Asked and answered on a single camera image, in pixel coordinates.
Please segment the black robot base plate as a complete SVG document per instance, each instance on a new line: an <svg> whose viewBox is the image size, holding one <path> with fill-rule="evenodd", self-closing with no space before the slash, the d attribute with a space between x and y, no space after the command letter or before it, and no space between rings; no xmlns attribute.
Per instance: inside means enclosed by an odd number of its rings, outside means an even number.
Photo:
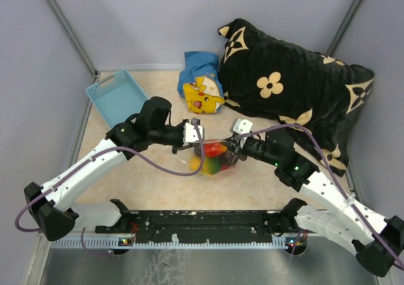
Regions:
<svg viewBox="0 0 404 285"><path fill-rule="evenodd" d="M97 226L97 234L133 234L137 243L271 243L273 236L296 233L291 212L267 210L125 212L113 226Z"/></svg>

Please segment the green orange toy mango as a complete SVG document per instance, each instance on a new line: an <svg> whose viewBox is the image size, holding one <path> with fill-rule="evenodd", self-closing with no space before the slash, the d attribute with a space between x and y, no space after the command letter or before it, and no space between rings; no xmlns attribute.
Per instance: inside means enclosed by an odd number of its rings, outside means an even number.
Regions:
<svg viewBox="0 0 404 285"><path fill-rule="evenodd" d="M213 175L219 173L221 170L222 167L218 157L206 157L201 172L204 174Z"/></svg>

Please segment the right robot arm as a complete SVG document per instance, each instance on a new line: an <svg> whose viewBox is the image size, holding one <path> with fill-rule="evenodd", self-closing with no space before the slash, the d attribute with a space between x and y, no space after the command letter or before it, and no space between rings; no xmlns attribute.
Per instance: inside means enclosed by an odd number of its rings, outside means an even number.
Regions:
<svg viewBox="0 0 404 285"><path fill-rule="evenodd" d="M276 177L296 192L323 206L315 209L293 199L283 208L283 227L316 233L350 252L371 274L384 277L393 266L402 269L403 220L387 218L349 196L317 165L294 149L289 134L275 127L264 140L249 128L232 129L230 146L241 158L256 159L276 167Z"/></svg>

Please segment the clear dotted zip top bag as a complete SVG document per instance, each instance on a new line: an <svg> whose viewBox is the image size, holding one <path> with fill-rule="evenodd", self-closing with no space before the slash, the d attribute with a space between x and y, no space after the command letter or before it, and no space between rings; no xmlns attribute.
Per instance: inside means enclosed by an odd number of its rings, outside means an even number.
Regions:
<svg viewBox="0 0 404 285"><path fill-rule="evenodd" d="M203 167L199 171L201 176L216 176L221 172L233 169L238 161L238 156L230 149L229 141L208 139L203 142L205 159ZM176 157L184 165L187 171L195 172L201 164L201 147L199 143L180 150Z"/></svg>

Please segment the yellow toy lemon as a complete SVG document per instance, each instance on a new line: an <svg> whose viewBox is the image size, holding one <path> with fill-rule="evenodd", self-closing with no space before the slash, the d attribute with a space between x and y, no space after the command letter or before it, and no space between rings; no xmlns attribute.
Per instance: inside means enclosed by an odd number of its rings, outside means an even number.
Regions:
<svg viewBox="0 0 404 285"><path fill-rule="evenodd" d="M191 171L196 171L197 169L199 169L201 165L201 159L199 157L191 157L189 162L188 162L188 166L190 168Z"/></svg>

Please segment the dark maroon toy plum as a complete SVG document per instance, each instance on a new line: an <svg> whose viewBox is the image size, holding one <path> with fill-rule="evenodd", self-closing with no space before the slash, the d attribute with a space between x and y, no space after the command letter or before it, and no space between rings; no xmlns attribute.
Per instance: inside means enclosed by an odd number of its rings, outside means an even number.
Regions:
<svg viewBox="0 0 404 285"><path fill-rule="evenodd" d="M219 156L219 161L220 161L222 170L226 170L226 169L236 165L238 160L239 160L238 156L231 151L222 153Z"/></svg>

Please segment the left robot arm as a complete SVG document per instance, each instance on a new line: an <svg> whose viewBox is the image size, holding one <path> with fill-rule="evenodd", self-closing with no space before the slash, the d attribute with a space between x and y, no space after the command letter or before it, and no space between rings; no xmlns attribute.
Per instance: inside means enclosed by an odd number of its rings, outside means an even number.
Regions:
<svg viewBox="0 0 404 285"><path fill-rule="evenodd" d="M150 145L171 146L177 152L201 143L204 129L198 119L185 119L176 126L166 122L171 107L162 97L148 99L139 113L116 124L68 170L42 185L32 182L25 187L25 210L49 241L65 237L78 225L112 227L120 233L130 228L131 216L117 205L84 206L76 200L113 168L141 157Z"/></svg>

